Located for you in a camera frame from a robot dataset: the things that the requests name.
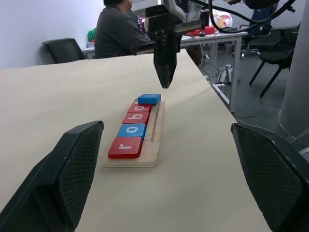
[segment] table leg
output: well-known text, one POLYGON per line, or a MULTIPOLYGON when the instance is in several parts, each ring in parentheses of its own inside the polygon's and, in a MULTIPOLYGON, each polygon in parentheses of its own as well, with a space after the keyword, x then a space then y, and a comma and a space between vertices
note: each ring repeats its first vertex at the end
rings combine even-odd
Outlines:
POLYGON ((232 91, 230 98, 230 112, 233 114, 235 112, 236 103, 236 90, 237 90, 237 80, 239 77, 239 62, 240 62, 240 49, 241 49, 242 37, 237 38, 234 52, 234 65, 232 73, 232 91))
MULTIPOLYGON (((218 58, 218 43, 217 42, 211 43, 211 57, 210 58, 211 58, 212 65, 217 68, 217 58, 218 58)), ((217 70, 214 67, 211 67, 212 75, 215 75, 217 73, 217 70)))

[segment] letter o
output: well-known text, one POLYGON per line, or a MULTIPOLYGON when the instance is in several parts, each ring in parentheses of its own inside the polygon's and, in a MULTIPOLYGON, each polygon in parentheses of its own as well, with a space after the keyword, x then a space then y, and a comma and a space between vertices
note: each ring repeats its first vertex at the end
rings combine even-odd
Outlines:
POLYGON ((137 128, 137 127, 128 127, 127 129, 126 129, 126 132, 127 133, 135 133, 135 132, 137 132, 139 129, 137 128))

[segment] chair leg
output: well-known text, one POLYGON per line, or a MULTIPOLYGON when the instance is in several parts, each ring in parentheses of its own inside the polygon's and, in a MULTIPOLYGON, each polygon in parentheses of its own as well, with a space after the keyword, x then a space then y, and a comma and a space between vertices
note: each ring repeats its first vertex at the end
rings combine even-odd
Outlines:
POLYGON ((262 63, 262 64, 260 65, 260 67, 257 69, 256 73, 254 74, 252 80, 251 80, 250 83, 249 83, 249 86, 252 85, 253 81, 256 79, 257 75, 260 73, 260 71, 261 71, 262 67, 264 66, 264 64, 265 64, 265 61, 263 61, 263 63, 262 63))
POLYGON ((274 82, 274 80, 277 78, 277 76, 279 75, 279 73, 281 72, 282 68, 278 68, 278 70, 276 71, 275 75, 272 77, 272 79, 270 80, 270 82, 267 84, 267 86, 265 87, 265 89, 262 91, 260 98, 262 98, 264 96, 264 94, 266 93, 266 91, 269 89, 269 87, 271 86, 271 84, 274 82))

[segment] wooden tray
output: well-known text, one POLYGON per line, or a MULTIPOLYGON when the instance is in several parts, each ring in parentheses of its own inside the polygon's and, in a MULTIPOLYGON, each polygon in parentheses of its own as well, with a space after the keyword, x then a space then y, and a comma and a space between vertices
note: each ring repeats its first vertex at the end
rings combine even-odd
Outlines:
POLYGON ((144 142, 141 148, 140 157, 137 159, 109 159, 108 152, 117 136, 118 130, 122 125, 127 110, 118 124, 117 131, 111 136, 108 145, 103 149, 101 154, 101 165, 109 168, 124 167, 155 167, 159 159, 159 149, 161 140, 161 131, 163 125, 164 114, 164 98, 157 105, 153 105, 146 129, 144 142))

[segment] gray pillar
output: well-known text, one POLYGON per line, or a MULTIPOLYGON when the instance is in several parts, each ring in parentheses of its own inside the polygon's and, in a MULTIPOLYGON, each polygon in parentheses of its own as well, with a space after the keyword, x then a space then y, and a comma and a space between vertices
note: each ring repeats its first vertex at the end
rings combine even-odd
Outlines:
POLYGON ((293 137, 309 129, 309 0, 298 33, 279 122, 293 137))

